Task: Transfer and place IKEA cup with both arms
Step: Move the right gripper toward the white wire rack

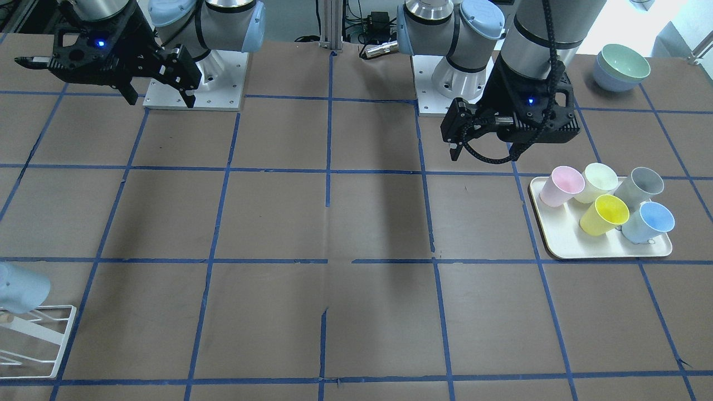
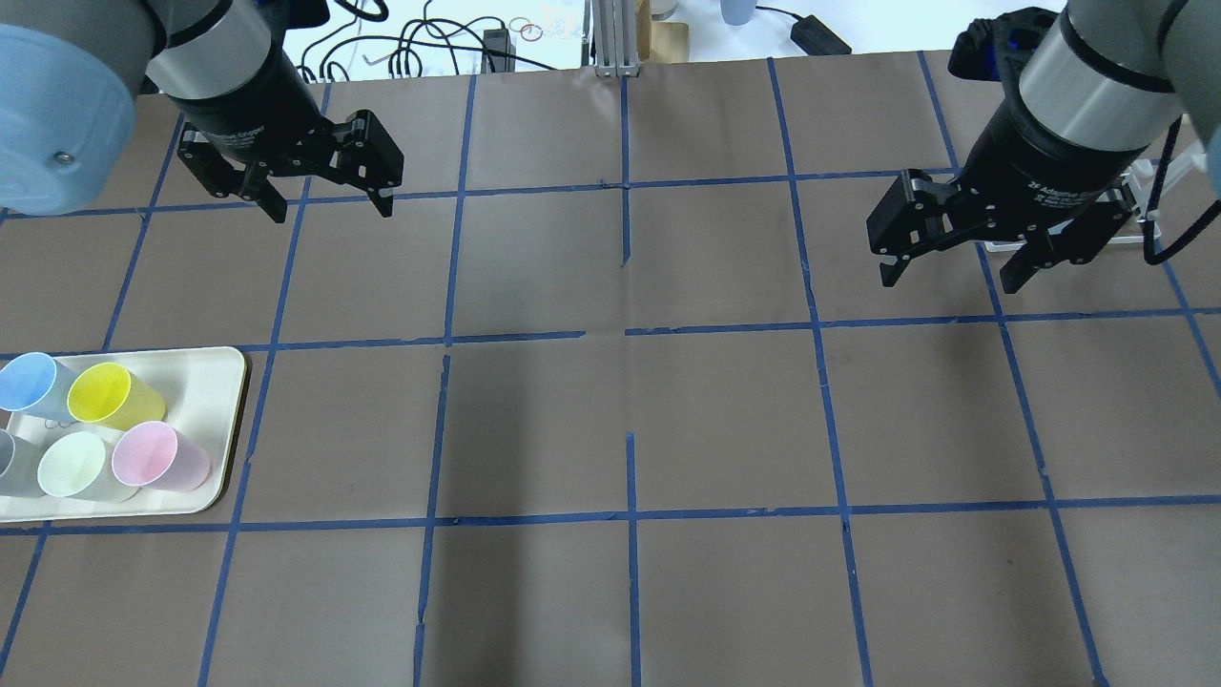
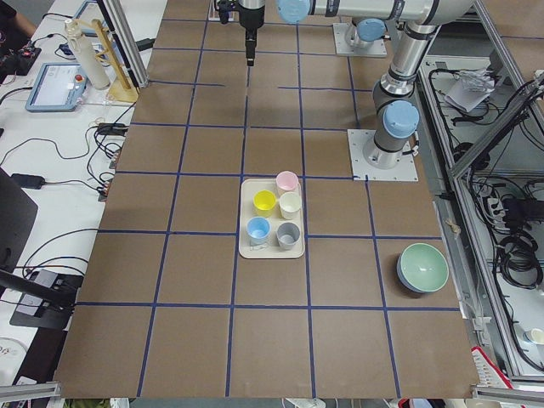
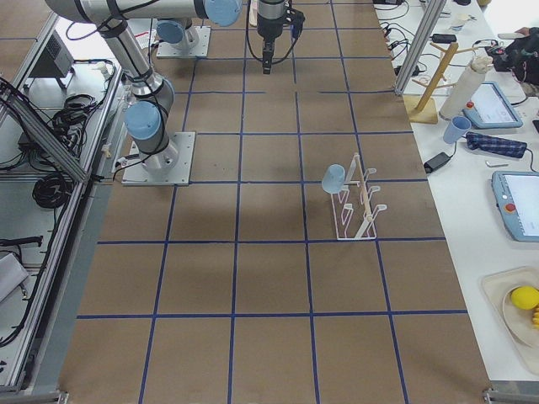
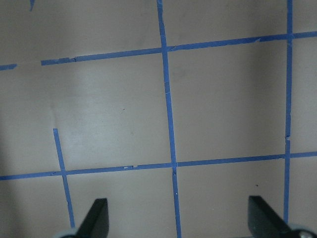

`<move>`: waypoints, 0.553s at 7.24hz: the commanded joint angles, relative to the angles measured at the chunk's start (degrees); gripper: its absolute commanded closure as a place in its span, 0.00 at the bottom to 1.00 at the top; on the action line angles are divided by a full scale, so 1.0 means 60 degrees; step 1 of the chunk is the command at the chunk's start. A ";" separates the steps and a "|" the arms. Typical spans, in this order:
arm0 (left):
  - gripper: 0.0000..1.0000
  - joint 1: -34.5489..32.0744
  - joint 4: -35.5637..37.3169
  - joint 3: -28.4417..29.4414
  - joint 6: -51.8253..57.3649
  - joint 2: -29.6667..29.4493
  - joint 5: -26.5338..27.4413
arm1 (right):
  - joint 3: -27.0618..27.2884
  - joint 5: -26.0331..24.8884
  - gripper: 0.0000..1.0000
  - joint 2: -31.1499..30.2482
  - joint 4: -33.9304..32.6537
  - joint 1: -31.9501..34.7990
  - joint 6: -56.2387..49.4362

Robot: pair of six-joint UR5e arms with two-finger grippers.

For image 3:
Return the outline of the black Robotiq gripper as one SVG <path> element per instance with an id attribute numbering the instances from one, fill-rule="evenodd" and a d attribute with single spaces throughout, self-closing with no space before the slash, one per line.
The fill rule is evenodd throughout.
<path id="1" fill-rule="evenodd" d="M 258 40 L 258 30 L 264 24 L 265 1 L 264 0 L 239 0 L 239 22 L 246 29 L 245 48 L 246 63 L 254 66 Z"/>

